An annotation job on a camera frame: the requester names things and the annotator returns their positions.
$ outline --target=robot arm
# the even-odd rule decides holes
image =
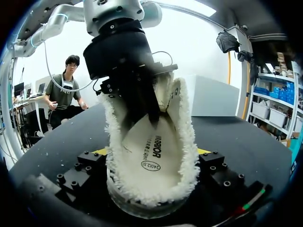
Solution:
[[[101,5],[98,5],[99,1],[92,1],[92,0],[86,0],[84,1],[85,7],[89,7],[90,9],[93,8],[93,11],[95,12],[95,16],[98,16],[98,11],[103,12],[104,10],[102,7],[99,7]],[[106,0],[104,1],[107,4],[111,3],[118,5],[119,2],[116,0]],[[141,19],[142,27],[149,28],[157,26],[161,20],[162,20],[162,10],[161,7],[154,2],[143,2],[141,8],[143,8],[144,12],[148,12],[144,19]],[[84,17],[84,9],[81,7],[75,7],[68,4],[62,4],[60,6],[57,6],[54,11],[52,12],[51,16],[48,19],[48,22],[46,26],[40,27],[31,37],[29,37],[25,42],[20,42],[17,45],[15,45],[15,57],[29,57],[31,56],[35,51],[36,48],[45,40],[52,38],[54,36],[59,35],[64,25],[67,21],[78,21],[78,22],[85,22],[87,24],[89,23],[89,12],[87,9],[85,10],[87,12],[88,18]]]
[[[144,5],[156,12],[158,19],[145,24],[158,25],[162,18],[159,5]],[[144,10],[139,0],[86,0],[84,15],[88,33],[95,36],[83,53],[90,78],[109,77],[101,91],[122,97],[133,122],[148,114],[150,122],[157,125],[160,108],[153,89],[155,75],[178,67],[154,62],[140,23]]]

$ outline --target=fuzzy white shoe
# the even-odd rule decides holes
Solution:
[[[136,124],[118,95],[101,94],[110,135],[107,187],[114,203],[140,218],[166,216],[187,200],[199,175],[187,88],[172,73],[154,84],[161,110],[154,128],[148,115]]]

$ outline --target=yellow pipe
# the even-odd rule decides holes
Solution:
[[[244,110],[243,110],[243,114],[242,114],[243,120],[245,118],[245,112],[246,112],[247,104],[249,101],[248,96],[247,96],[249,91],[250,91],[250,64],[247,62],[247,86],[246,86],[246,98],[245,98]]]
[[[231,84],[231,52],[228,52],[228,84]]]

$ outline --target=white storage box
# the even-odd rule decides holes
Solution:
[[[269,107],[256,103],[256,102],[252,102],[252,113],[263,118],[266,119],[268,116],[268,112],[269,112]]]
[[[301,132],[302,129],[302,124],[303,124],[303,119],[300,116],[297,116],[297,120],[295,121],[295,132]]]
[[[285,118],[286,118],[286,114],[284,114],[278,110],[274,110],[274,109],[270,108],[270,116],[269,116],[270,122],[272,122],[276,126],[282,128]]]

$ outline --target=shelving unit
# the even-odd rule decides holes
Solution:
[[[276,126],[275,124],[273,124],[273,123],[270,122],[269,120],[263,119],[263,118],[261,118],[261,117],[255,115],[255,114],[253,114],[253,113],[250,113],[250,115],[253,116],[253,117],[255,117],[255,118],[260,119],[261,121],[264,121],[264,122],[267,123],[267,124],[270,124],[271,126],[275,127],[276,129],[279,129],[279,130],[280,130],[281,132],[283,132],[284,134],[286,134],[286,135],[288,134],[288,131],[287,131],[286,129],[283,129],[283,128],[280,128],[280,127]]]
[[[255,118],[275,127],[276,129],[280,130],[282,133],[286,134],[287,139],[291,138],[292,133],[294,131],[297,113],[299,112],[299,113],[303,114],[303,110],[298,108],[299,89],[303,89],[303,85],[299,85],[299,83],[298,83],[298,77],[301,72],[301,68],[294,61],[292,61],[292,67],[293,67],[293,72],[294,72],[294,78],[288,78],[288,77],[278,76],[278,75],[274,75],[274,74],[266,74],[266,73],[259,73],[258,75],[259,75],[259,80],[268,81],[271,83],[286,85],[286,82],[293,82],[294,83],[294,105],[287,103],[285,101],[282,101],[280,99],[276,99],[276,98],[273,98],[270,96],[266,96],[266,95],[262,95],[262,94],[253,92],[254,87],[256,86],[256,84],[254,84],[251,87],[250,105],[249,105],[249,111],[248,111],[247,118],[246,118],[246,121],[249,121],[250,117],[255,117]],[[252,101],[253,101],[254,96],[257,96],[257,97],[263,98],[263,99],[267,99],[267,100],[272,100],[277,104],[284,105],[284,106],[291,108],[293,110],[293,114],[291,116],[291,121],[290,121],[288,130],[278,127],[277,125],[270,122],[268,119],[263,119],[261,117],[256,116],[255,114],[253,114],[251,111],[252,111]]]
[[[282,101],[280,99],[277,99],[277,98],[273,98],[273,97],[270,97],[270,96],[262,95],[262,94],[259,94],[259,93],[256,93],[256,92],[253,92],[252,95],[259,96],[261,98],[266,98],[266,99],[275,101],[276,103],[280,103],[282,105],[286,105],[286,106],[288,106],[288,107],[290,107],[292,109],[294,108],[294,105],[291,105],[290,103],[284,102],[284,101]]]

